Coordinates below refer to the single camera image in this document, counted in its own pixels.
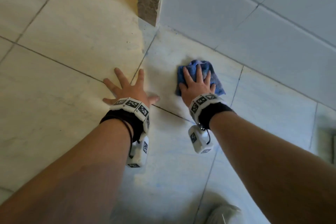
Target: white wall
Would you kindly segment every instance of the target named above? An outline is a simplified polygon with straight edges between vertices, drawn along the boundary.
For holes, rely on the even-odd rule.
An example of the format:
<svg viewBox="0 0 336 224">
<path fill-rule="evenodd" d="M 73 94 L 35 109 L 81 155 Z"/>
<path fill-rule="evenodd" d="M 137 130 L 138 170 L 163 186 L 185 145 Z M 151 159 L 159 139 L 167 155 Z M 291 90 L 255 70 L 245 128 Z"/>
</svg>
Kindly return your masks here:
<svg viewBox="0 0 336 224">
<path fill-rule="evenodd" d="M 336 0 L 163 0 L 160 23 L 336 109 Z"/>
</svg>

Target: black wristband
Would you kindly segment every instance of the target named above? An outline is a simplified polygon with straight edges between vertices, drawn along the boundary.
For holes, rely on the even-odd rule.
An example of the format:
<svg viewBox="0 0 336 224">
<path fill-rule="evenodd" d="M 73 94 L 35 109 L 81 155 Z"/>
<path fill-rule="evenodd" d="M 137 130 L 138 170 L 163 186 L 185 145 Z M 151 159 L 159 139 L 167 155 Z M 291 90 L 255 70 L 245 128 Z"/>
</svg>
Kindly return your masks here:
<svg viewBox="0 0 336 224">
<path fill-rule="evenodd" d="M 115 110 L 115 111 L 108 111 L 107 114 L 103 117 L 100 123 L 104 122 L 105 120 L 110 119 L 120 119 L 126 121 L 128 124 L 131 125 L 133 128 L 133 138 L 132 142 L 139 142 L 140 136 L 144 131 L 144 126 L 141 120 L 139 120 L 134 113 L 127 112 L 123 109 Z"/>
<path fill-rule="evenodd" d="M 210 104 L 209 106 L 205 107 L 201 114 L 198 117 L 199 123 L 202 125 L 205 129 L 210 129 L 209 123 L 211 118 L 219 113 L 219 112 L 234 112 L 230 107 L 223 103 L 215 103 Z"/>
</svg>

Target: blue cloth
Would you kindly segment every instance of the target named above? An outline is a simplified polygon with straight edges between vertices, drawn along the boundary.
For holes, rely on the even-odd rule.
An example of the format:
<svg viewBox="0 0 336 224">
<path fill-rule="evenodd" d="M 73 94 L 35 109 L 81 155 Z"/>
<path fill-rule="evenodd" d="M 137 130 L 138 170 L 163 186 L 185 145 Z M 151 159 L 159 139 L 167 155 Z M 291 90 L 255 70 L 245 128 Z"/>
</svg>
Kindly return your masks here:
<svg viewBox="0 0 336 224">
<path fill-rule="evenodd" d="M 223 95 L 225 94 L 225 91 L 222 87 L 221 82 L 219 81 L 217 75 L 215 74 L 215 71 L 213 70 L 212 64 L 209 61 L 200 61 L 200 60 L 193 60 L 190 62 L 189 65 L 187 65 L 187 69 L 192 77 L 192 79 L 194 80 L 194 82 L 196 81 L 196 66 L 200 64 L 201 65 L 201 69 L 202 69 L 202 74 L 203 74 L 203 79 L 207 76 L 208 71 L 211 71 L 211 79 L 210 79 L 210 86 L 215 83 L 216 84 L 216 90 L 215 90 L 215 94 L 217 95 Z M 181 96 L 181 90 L 179 87 L 179 83 L 182 82 L 185 85 L 187 85 L 186 80 L 184 79 L 184 75 L 183 75 L 183 67 L 185 66 L 179 66 L 177 69 L 177 88 L 175 91 L 175 94 L 178 96 Z"/>
</svg>

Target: person's left hand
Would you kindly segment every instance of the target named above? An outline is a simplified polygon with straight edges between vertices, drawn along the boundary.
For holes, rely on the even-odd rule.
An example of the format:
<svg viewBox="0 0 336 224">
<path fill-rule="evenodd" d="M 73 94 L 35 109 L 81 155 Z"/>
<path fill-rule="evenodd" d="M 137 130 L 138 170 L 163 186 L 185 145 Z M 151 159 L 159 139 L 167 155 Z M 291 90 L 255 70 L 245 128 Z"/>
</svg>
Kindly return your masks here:
<svg viewBox="0 0 336 224">
<path fill-rule="evenodd" d="M 104 98 L 104 103 L 108 105 L 112 105 L 115 102 L 118 101 L 120 98 L 134 98 L 142 103 L 144 103 L 148 108 L 155 104 L 157 101 L 160 100 L 159 96 L 152 96 L 149 97 L 144 91 L 144 70 L 140 69 L 138 74 L 138 79 L 134 86 L 132 86 L 125 75 L 122 73 L 122 71 L 119 68 L 114 69 L 115 75 L 117 76 L 121 88 L 115 86 L 108 78 L 105 78 L 103 80 L 104 84 L 107 86 L 107 88 L 114 94 L 115 99 L 108 99 Z"/>
</svg>

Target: hand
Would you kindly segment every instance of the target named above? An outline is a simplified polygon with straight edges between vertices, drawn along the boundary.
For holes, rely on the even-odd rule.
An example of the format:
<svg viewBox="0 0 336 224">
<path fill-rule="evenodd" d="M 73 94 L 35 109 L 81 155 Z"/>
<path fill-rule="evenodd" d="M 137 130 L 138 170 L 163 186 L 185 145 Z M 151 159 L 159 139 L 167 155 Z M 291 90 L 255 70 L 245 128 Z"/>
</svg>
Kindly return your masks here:
<svg viewBox="0 0 336 224">
<path fill-rule="evenodd" d="M 139 70 L 138 79 L 134 86 L 132 86 L 128 82 L 127 78 L 119 68 L 115 68 L 114 72 L 120 82 L 121 88 L 115 86 L 109 79 L 105 78 L 103 82 L 107 86 L 107 88 L 114 94 L 115 99 L 104 98 L 104 103 L 112 105 L 120 98 L 134 98 L 141 101 L 149 108 L 152 104 L 155 104 L 157 101 L 160 100 L 159 96 L 148 97 L 145 93 L 145 74 L 143 69 Z"/>
<path fill-rule="evenodd" d="M 183 68 L 183 74 L 188 87 L 184 83 L 180 83 L 179 86 L 182 93 L 183 102 L 187 107 L 190 106 L 192 100 L 194 100 L 197 96 L 204 93 L 215 93 L 216 84 L 212 84 L 210 87 L 210 70 L 208 71 L 208 74 L 203 81 L 200 64 L 197 65 L 196 69 L 196 82 L 193 81 L 186 67 Z"/>
</svg>

